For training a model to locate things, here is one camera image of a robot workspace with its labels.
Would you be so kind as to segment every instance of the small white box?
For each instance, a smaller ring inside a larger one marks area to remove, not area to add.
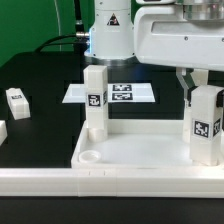
[[[30,117],[29,103],[21,89],[6,90],[7,101],[15,120]]]

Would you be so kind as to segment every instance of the black surface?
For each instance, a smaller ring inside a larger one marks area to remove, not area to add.
[[[82,83],[86,65],[73,53],[23,53],[0,69],[0,119],[8,139],[0,147],[0,167],[70,167],[85,120],[83,104],[62,104],[70,83]],[[223,85],[221,73],[210,83]],[[110,118],[181,119],[183,90],[175,69],[129,65],[109,70],[109,82],[151,82],[156,103],[109,105]],[[5,90],[22,88],[31,118],[15,121]],[[1,197],[0,223],[224,223],[223,199]]]
[[[0,119],[8,138],[0,147],[0,167],[70,167],[85,120],[84,104],[62,104],[71,83],[83,83],[87,65],[74,53],[23,53],[0,69]],[[109,105],[110,118],[181,119],[183,90],[175,69],[142,64],[109,69],[109,82],[150,82],[156,103]],[[14,120],[5,90],[21,88],[30,103],[31,118]]]

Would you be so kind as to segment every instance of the green wall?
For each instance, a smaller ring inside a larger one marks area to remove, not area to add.
[[[73,0],[56,0],[61,19],[61,33],[75,32]],[[94,0],[80,0],[85,30],[94,23]],[[138,6],[132,0],[132,17]],[[13,55],[33,51],[44,41],[58,36],[58,21],[54,0],[1,0],[0,66]],[[46,50],[59,50],[58,47]]]

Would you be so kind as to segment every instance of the white tray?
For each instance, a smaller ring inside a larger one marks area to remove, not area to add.
[[[182,125],[176,120],[109,120],[108,140],[91,143],[84,123],[72,158],[79,195],[224,197],[222,156],[215,167],[193,165]],[[80,162],[85,151],[97,151],[102,158]]]

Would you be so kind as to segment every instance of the circular indentation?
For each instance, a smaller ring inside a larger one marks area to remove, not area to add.
[[[97,163],[101,160],[101,153],[95,150],[87,150],[79,154],[80,163]]]

